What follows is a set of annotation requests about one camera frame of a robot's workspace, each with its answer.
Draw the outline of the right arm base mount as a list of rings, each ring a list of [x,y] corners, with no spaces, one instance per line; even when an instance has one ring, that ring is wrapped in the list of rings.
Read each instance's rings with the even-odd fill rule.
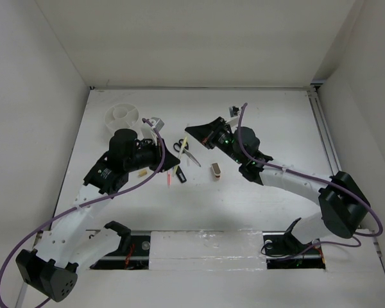
[[[268,270],[297,270],[326,268],[320,247],[311,247],[312,243],[302,244],[292,231],[301,218],[296,219],[283,232],[266,232],[263,234],[261,255],[266,257]]]

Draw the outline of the pink clear pen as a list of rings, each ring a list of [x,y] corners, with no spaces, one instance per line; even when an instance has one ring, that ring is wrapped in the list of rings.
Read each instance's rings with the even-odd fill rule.
[[[170,170],[167,171],[167,187],[171,187],[171,172]]]

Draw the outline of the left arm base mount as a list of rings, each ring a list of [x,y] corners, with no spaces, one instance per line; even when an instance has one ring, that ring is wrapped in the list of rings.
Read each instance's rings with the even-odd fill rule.
[[[132,231],[128,227],[111,221],[105,225],[115,231],[119,237],[119,246],[113,252],[102,257],[90,269],[92,270],[148,270],[150,261],[151,232]]]

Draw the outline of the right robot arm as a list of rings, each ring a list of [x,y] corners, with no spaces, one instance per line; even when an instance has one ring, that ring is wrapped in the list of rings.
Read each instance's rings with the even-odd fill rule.
[[[282,189],[319,207],[312,216],[295,219],[281,234],[265,236],[268,255],[295,255],[328,235],[343,239],[359,236],[357,229],[370,205],[348,173],[339,171],[320,178],[296,171],[263,154],[259,150],[261,142],[251,128],[232,129],[222,117],[208,124],[188,126],[185,132],[207,149],[218,148],[238,163],[239,172],[249,182]]]

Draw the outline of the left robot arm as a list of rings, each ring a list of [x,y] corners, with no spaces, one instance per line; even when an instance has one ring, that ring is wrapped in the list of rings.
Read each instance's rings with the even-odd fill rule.
[[[117,130],[108,150],[97,160],[67,215],[31,251],[21,250],[15,261],[23,281],[50,300],[61,302],[71,294],[78,275],[102,256],[124,254],[131,231],[111,221],[92,239],[81,243],[96,215],[128,182],[129,174],[144,168],[163,173],[180,162],[159,137],[139,139],[131,129]]]

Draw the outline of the yellow clear pen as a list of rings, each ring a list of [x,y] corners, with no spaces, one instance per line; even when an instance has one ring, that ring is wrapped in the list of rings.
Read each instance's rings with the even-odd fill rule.
[[[185,145],[187,144],[187,136],[184,137],[184,139],[182,140],[182,142],[180,143],[180,151],[179,151],[179,154],[178,154],[178,158],[181,159],[181,156],[184,152],[184,148],[185,148]]]

